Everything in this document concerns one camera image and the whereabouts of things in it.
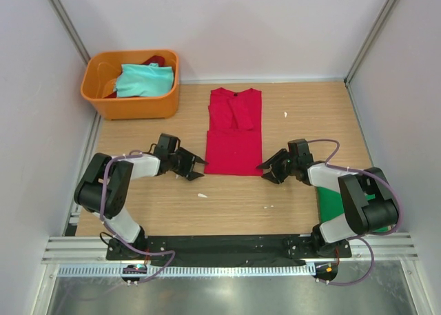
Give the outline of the red t-shirt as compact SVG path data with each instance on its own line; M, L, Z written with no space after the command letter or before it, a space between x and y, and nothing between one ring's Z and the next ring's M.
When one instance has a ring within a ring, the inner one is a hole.
M211 91L204 173L261 176L262 92L253 88Z

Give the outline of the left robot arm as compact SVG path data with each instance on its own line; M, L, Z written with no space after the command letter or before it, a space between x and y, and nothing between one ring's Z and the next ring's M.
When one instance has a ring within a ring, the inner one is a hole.
M194 170L197 163L206 165L207 161L182 147L171 152L133 150L120 156L96 153L75 189L74 202L98 217L113 239L122 244L123 253L137 260L150 253L145 230L125 208L131 181L169 171L193 181L203 176Z

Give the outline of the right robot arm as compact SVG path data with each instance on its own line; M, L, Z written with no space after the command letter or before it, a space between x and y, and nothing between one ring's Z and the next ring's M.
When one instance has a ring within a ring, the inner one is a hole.
M343 168L316 161L309 150L281 149L257 166L262 177L281 184L289 176L306 185L340 195L343 213L317 224L310 247L319 257L330 257L343 241L401 223L400 203L381 169Z

